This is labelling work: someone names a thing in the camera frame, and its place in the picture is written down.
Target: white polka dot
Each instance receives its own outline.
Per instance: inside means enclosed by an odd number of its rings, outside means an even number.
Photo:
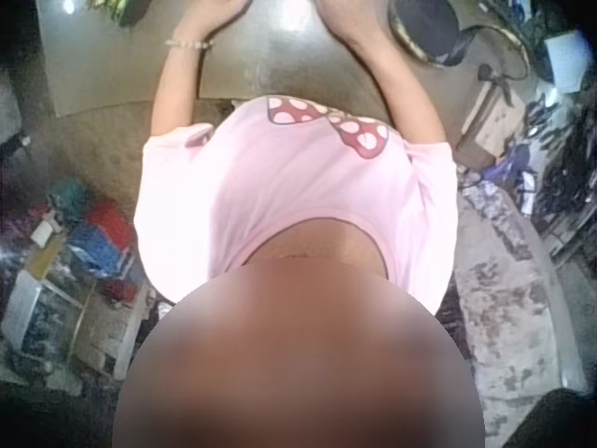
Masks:
[[[317,112],[319,112],[320,114],[326,114],[327,113],[327,107],[325,107],[324,105],[319,105],[317,103],[312,103],[313,107],[315,107],[317,109]]]
[[[295,100],[294,98],[290,100],[290,104],[300,110],[305,110],[309,105],[304,101]]]
[[[362,133],[358,136],[357,140],[358,143],[368,150],[375,149],[377,146],[377,137],[372,133]]]
[[[340,128],[346,133],[358,133],[361,129],[358,123],[354,121],[346,121],[340,125]]]
[[[273,118],[273,122],[277,124],[295,123],[295,119],[288,112],[278,112]]]
[[[388,136],[390,135],[386,126],[378,126],[377,132],[382,138],[388,138]]]
[[[270,105],[270,109],[277,109],[282,105],[282,100],[280,98],[269,98],[268,103]]]

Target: sleeve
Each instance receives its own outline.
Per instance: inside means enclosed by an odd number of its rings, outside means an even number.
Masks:
[[[435,314],[445,296],[454,264],[458,232],[456,164],[447,143],[405,142],[405,150],[418,179],[426,227],[416,268],[410,273],[411,294]]]
[[[207,261],[185,250],[196,237],[189,222],[195,189],[193,164],[214,127],[197,124],[152,137],[144,147],[143,173],[134,224],[147,277],[168,300],[179,302],[206,281]]]

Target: floor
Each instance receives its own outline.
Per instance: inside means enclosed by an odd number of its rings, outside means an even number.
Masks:
[[[57,119],[40,48],[30,46],[18,60],[12,79],[23,126],[33,138],[37,172],[32,188],[61,175],[77,175],[117,200],[132,217],[151,103],[85,110]],[[325,90],[312,77],[303,81],[304,92]],[[439,81],[438,74],[428,72],[434,91],[442,90]],[[471,93],[470,78],[463,78],[459,91],[465,97]],[[335,106],[343,106],[342,96],[332,100]],[[468,101],[465,97],[458,104],[461,108]],[[446,98],[434,96],[443,114],[449,115],[454,98]],[[218,124],[229,108],[229,101],[200,100],[196,120]],[[461,125],[450,121],[450,134],[457,136]],[[484,184],[463,191],[459,209],[455,282],[485,412],[487,446],[498,447],[543,394],[562,382],[582,388],[584,376],[578,374],[582,369],[575,357],[576,339],[559,282],[553,280],[555,273],[530,224],[521,221],[505,194]],[[563,325],[555,325],[562,316]]]

